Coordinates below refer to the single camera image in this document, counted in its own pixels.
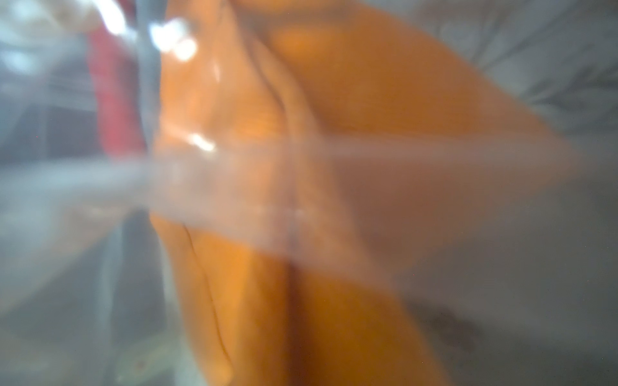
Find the orange trousers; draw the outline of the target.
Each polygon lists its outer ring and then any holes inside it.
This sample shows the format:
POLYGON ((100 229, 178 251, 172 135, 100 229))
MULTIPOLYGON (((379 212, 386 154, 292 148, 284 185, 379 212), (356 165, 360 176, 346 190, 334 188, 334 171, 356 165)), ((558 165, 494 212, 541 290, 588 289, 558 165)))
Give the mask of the orange trousers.
POLYGON ((573 151, 442 43, 361 1, 170 1, 152 218, 210 385, 446 385, 394 290, 566 178, 573 151))

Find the clear plastic vacuum bag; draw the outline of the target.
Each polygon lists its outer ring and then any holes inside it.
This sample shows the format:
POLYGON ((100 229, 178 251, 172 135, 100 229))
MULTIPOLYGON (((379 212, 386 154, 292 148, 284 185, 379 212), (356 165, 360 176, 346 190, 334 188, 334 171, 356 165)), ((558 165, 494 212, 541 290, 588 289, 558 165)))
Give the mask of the clear plastic vacuum bag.
POLYGON ((614 1, 4 1, 4 385, 614 385, 614 1))

